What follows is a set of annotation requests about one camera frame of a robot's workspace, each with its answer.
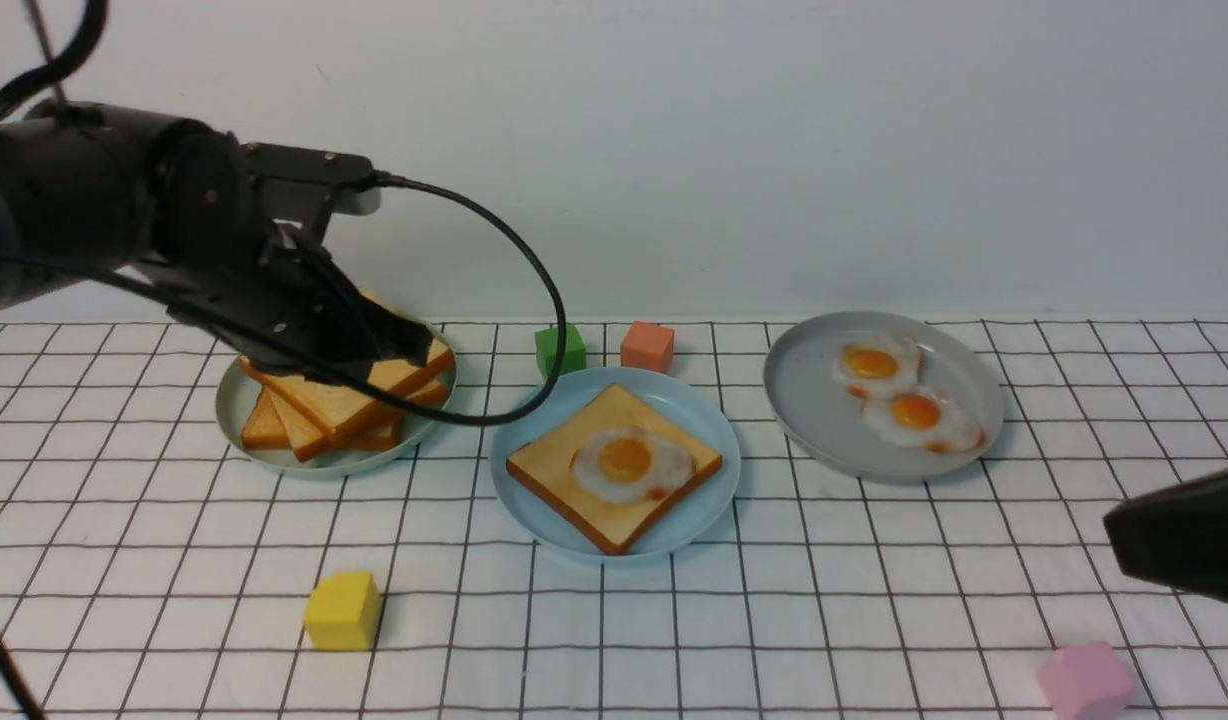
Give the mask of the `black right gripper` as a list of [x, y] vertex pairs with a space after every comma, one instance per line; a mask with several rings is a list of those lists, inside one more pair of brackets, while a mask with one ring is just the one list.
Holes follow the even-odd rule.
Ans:
[[1228, 468], [1117, 503], [1103, 527], [1126, 577], [1228, 605]]

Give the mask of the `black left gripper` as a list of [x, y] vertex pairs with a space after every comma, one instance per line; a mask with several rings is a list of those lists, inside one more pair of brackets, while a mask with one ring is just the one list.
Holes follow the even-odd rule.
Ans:
[[242, 143], [212, 129], [144, 141], [154, 225], [138, 272], [171, 292], [169, 313], [271, 375], [366, 375], [379, 361], [426, 366], [427, 324], [367, 300], [295, 225], [268, 217]]

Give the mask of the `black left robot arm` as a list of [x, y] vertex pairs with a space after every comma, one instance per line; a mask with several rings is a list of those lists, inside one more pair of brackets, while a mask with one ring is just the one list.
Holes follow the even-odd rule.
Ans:
[[425, 365], [432, 331], [363, 296], [323, 246], [334, 215], [378, 205], [363, 156], [47, 100], [0, 124], [0, 311], [130, 268], [172, 319], [262, 374]]

